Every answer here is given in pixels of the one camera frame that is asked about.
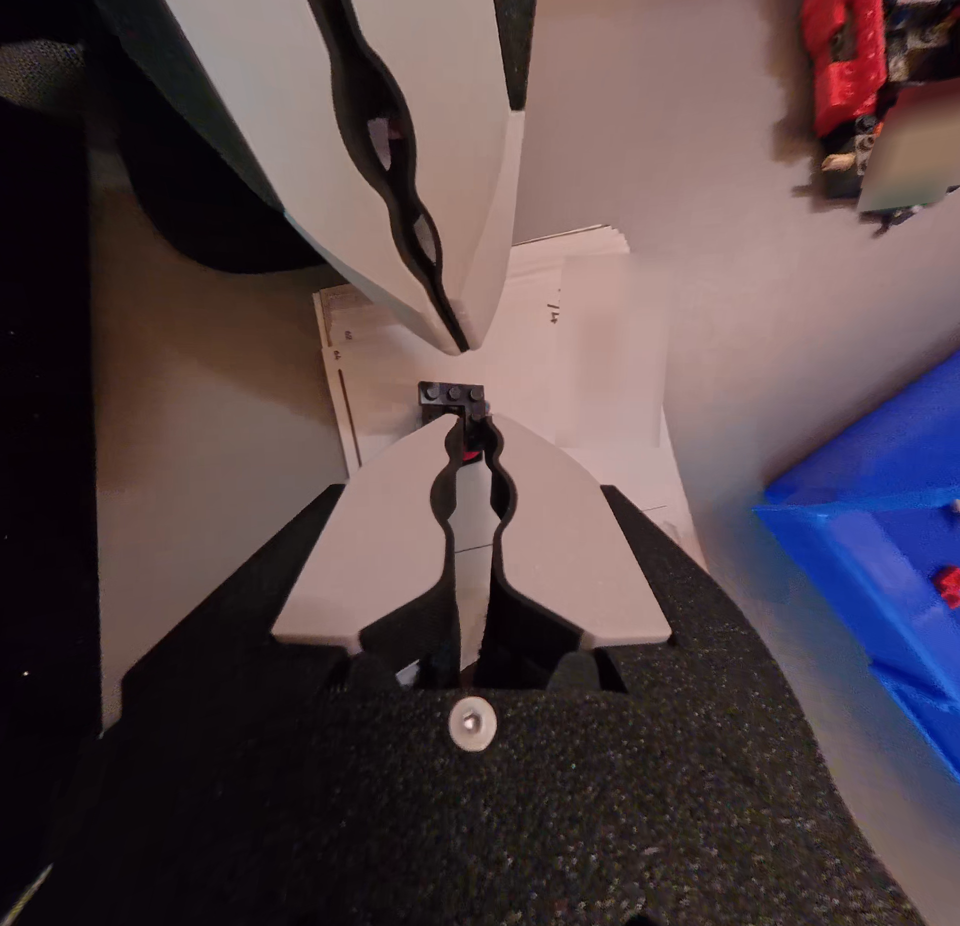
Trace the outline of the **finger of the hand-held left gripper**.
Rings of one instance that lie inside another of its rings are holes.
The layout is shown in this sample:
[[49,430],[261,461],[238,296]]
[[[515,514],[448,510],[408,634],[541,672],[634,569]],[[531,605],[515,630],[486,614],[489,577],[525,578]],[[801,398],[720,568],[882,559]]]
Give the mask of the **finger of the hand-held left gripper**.
[[354,163],[330,53],[309,0],[163,0],[239,129],[285,218],[371,301],[459,354],[394,239],[388,206]]
[[331,109],[358,172],[322,244],[441,352],[479,348],[511,247],[527,0],[322,0]]

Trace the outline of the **white instruction booklet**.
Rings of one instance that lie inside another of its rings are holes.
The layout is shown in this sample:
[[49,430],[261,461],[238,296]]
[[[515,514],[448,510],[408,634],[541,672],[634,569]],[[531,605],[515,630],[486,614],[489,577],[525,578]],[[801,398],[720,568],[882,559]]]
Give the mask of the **white instruction booklet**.
[[[582,326],[562,330],[563,296],[579,316],[586,303],[603,304],[613,316],[612,288],[597,283],[586,299],[588,272],[615,270],[629,255],[626,238],[610,226],[595,226],[522,243],[511,249],[507,279],[481,349],[446,356],[400,325],[387,308],[374,305],[350,284],[329,285],[313,296],[321,356],[341,439],[347,476],[419,425],[420,380],[466,381],[485,387],[494,414],[503,413],[553,443],[556,419],[570,397],[572,367],[558,353],[563,338],[583,335]],[[613,485],[634,506],[706,568],[686,491],[662,417],[656,441],[648,433],[628,447],[627,433],[603,433],[593,449],[565,447],[601,484]],[[483,461],[458,474],[456,537],[461,668],[473,665],[483,636],[489,597],[490,545],[498,519],[490,508],[491,475]]]

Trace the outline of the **blue plastic bin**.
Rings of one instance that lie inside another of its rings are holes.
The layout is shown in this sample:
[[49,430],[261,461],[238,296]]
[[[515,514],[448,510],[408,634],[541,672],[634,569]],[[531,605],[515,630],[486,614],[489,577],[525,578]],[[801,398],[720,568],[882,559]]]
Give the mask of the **blue plastic bin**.
[[834,609],[870,670],[959,775],[959,356],[774,480],[754,511]]

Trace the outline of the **red black brick model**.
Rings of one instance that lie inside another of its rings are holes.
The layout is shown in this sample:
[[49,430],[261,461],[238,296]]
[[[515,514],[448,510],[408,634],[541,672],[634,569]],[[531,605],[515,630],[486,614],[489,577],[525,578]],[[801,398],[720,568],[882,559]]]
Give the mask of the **red black brick model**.
[[824,198],[883,235],[958,190],[959,0],[803,0]]

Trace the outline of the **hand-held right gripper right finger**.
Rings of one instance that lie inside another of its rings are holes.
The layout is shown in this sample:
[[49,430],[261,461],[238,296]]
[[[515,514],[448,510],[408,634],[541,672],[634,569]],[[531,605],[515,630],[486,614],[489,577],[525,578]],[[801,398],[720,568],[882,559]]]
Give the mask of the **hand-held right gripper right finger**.
[[666,644],[673,630],[601,485],[519,422],[486,422],[498,516],[485,682],[548,682],[562,660]]

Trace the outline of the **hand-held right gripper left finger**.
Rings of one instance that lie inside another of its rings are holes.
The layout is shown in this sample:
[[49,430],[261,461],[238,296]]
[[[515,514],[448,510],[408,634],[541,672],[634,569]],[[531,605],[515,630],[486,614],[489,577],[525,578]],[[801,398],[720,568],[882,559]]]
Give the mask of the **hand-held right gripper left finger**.
[[438,659],[456,678],[454,534],[462,420],[441,415],[351,477],[271,628],[284,644],[377,656],[390,672]]

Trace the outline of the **black rounded object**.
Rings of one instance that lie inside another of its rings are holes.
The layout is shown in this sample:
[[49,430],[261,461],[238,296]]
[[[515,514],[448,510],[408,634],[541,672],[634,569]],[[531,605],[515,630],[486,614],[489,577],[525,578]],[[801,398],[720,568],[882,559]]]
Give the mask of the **black rounded object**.
[[220,272],[262,275],[327,262],[162,98],[115,98],[116,141],[133,193],[183,256]]

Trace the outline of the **small black red brick assembly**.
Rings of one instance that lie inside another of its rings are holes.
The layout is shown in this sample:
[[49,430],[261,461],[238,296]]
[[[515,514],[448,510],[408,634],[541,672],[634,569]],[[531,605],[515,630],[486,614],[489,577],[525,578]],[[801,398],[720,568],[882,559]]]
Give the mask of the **small black red brick assembly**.
[[488,432],[489,403],[481,384],[422,380],[417,384],[418,424],[422,427],[445,414],[462,420],[462,465],[484,457]]

